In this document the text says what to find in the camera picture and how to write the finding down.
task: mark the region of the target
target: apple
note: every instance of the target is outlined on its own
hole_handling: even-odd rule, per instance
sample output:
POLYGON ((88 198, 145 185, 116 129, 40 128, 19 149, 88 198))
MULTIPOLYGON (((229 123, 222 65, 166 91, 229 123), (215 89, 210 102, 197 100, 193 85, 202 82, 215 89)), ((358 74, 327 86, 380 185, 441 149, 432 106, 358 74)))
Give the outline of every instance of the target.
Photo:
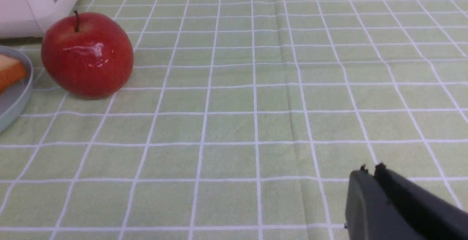
POLYGON ((74 13, 45 32, 41 46, 44 68, 61 88, 76 97, 109 97, 132 75, 132 43, 122 27, 106 15, 74 13))

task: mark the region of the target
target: plate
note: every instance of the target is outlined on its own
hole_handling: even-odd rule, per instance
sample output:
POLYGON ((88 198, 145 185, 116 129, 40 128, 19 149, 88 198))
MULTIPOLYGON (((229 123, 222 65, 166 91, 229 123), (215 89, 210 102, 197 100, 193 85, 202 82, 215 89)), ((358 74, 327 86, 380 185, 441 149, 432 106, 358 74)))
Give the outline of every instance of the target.
POLYGON ((0 45, 0 54, 19 59, 23 62, 27 76, 11 85, 0 94, 0 134, 6 130, 24 111, 32 95, 34 69, 31 59, 18 50, 0 45))

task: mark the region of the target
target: apple stem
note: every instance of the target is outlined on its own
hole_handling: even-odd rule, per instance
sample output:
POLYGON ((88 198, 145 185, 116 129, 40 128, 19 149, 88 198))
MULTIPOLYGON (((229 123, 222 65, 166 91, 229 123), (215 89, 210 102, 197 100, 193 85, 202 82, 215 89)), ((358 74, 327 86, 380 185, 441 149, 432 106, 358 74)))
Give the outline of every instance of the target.
POLYGON ((78 32, 78 27, 80 26, 80 17, 78 16, 78 11, 74 10, 73 11, 76 15, 76 26, 75 26, 75 32, 78 32))

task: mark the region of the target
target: toast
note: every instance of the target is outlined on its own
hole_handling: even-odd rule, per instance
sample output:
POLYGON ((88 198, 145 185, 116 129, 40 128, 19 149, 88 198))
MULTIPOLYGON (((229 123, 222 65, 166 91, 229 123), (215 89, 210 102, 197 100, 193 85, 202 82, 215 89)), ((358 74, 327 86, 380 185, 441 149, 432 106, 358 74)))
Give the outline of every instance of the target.
POLYGON ((0 94, 26 76, 21 60, 0 54, 0 94))

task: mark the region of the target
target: tablecloth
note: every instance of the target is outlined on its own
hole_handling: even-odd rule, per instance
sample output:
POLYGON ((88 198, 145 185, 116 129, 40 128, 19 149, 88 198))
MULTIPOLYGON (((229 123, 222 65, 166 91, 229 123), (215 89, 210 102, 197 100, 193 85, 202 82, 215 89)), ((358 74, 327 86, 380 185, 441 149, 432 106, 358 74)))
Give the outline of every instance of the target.
POLYGON ((468 0, 79 0, 132 77, 81 100, 35 66, 0 135, 0 239, 346 240, 383 162, 468 206, 468 0))

